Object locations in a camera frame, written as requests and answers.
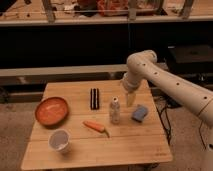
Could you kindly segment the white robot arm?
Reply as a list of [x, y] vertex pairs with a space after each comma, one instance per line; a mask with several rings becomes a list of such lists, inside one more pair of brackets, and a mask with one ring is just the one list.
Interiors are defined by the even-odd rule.
[[133, 93], [146, 79], [212, 128], [213, 91], [161, 69], [156, 62], [157, 55], [153, 50], [131, 54], [127, 58], [127, 72], [122, 79], [125, 90]]

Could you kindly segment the cream pointed gripper finger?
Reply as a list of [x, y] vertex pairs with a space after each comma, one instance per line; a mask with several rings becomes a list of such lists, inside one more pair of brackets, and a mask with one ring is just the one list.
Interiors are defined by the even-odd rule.
[[135, 101], [135, 98], [136, 98], [135, 92], [127, 93], [126, 94], [126, 106], [131, 107]]

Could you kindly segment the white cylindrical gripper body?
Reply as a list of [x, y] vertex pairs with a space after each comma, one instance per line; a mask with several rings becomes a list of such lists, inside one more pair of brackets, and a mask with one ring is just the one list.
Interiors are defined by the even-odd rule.
[[135, 92], [141, 85], [142, 78], [134, 75], [131, 72], [126, 72], [121, 80], [124, 89], [128, 93]]

